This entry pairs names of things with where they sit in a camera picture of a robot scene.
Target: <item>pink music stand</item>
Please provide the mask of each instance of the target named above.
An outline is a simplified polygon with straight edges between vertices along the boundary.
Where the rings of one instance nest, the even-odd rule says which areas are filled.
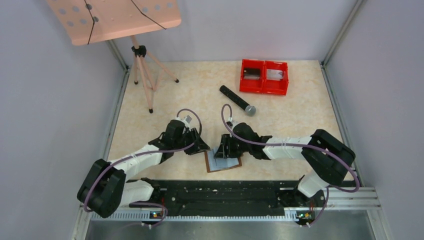
[[[159,79],[152,79],[145,56],[155,61],[176,83],[179,80],[158,59],[140,46],[135,35],[176,27],[181,23],[177,0],[46,0],[66,29],[73,45],[85,45],[130,37],[134,52],[135,84],[140,71],[148,109],[153,113],[149,89],[157,90]],[[144,16],[140,11],[154,20]],[[151,87],[148,87],[146,76]]]

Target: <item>microphone head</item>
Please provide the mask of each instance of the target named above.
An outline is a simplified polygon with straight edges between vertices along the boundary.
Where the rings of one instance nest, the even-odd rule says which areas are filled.
[[[246,114],[249,117],[252,117],[256,113],[256,107],[255,106],[252,106],[252,105],[249,105],[249,106],[246,107],[246,109],[244,111],[246,112]]]

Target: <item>gray floor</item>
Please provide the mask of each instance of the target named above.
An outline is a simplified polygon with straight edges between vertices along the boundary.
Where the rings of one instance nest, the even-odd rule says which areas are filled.
[[[374,240],[365,211],[326,211],[313,227],[293,222],[164,222],[149,230],[132,222],[92,221],[86,240]]]

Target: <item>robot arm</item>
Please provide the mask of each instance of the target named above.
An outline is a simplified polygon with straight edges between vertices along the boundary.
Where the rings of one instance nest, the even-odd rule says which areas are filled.
[[[312,145],[325,149],[342,159],[349,167],[355,159],[355,153],[350,148],[322,129],[317,129],[311,136],[280,138],[270,135],[259,136],[244,122],[238,123],[231,120],[226,124],[235,135],[251,142],[267,145],[253,144],[241,141],[230,134],[223,134],[221,144],[215,154],[216,158],[238,158],[242,153],[249,152],[260,160],[304,159],[311,165],[313,171],[299,180],[295,194],[302,193],[301,197],[305,201],[329,185],[340,186],[348,170],[325,153],[290,144]]]
[[[197,129],[190,128],[191,120],[190,116],[183,119],[177,117],[168,123],[166,131],[141,149],[120,159],[108,162],[103,159],[97,160],[78,191],[78,200],[82,203],[85,202],[96,179],[110,165],[113,165],[113,167],[103,175],[91,196],[89,196],[87,206],[90,209],[101,217],[107,218],[119,206],[149,200],[154,188],[148,182],[143,180],[126,182],[142,170],[161,164],[172,157],[174,155],[173,150],[182,149],[191,144],[194,145],[184,150],[187,155],[210,150],[209,146],[200,138]]]

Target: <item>tripod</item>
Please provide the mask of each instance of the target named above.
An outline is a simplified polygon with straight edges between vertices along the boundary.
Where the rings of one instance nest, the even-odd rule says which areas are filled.
[[[161,79],[160,78],[161,75],[159,74],[159,77],[158,77],[156,84],[155,84],[155,82],[152,79],[152,74],[150,73],[149,66],[147,66],[147,63],[146,63],[146,60],[145,60],[146,55],[148,55],[157,65],[159,65],[159,67],[161,67],[163,69],[163,71],[165,71],[165,73],[167,73],[169,76],[171,76],[172,79],[175,79],[174,81],[176,83],[179,83],[180,81],[155,56],[150,54],[150,52],[147,51],[147,49],[144,45],[141,45],[141,46],[139,45],[139,43],[137,42],[136,36],[132,35],[132,36],[130,36],[130,38],[131,38],[131,41],[132,41],[132,44],[133,44],[133,47],[131,47],[131,49],[134,52],[134,63],[132,65],[133,67],[135,67],[135,69],[134,69],[135,70],[134,84],[139,83],[138,71],[140,71],[141,80],[143,82],[143,87],[144,87],[144,92],[145,92],[145,95],[146,95],[146,98],[147,98],[148,111],[152,114],[153,113],[153,103],[152,103],[152,98],[150,96],[149,89],[151,89],[153,92],[155,92],[158,89],[158,85],[159,85],[159,81]],[[148,78],[148,81],[150,82],[151,87],[147,86],[145,74]]]

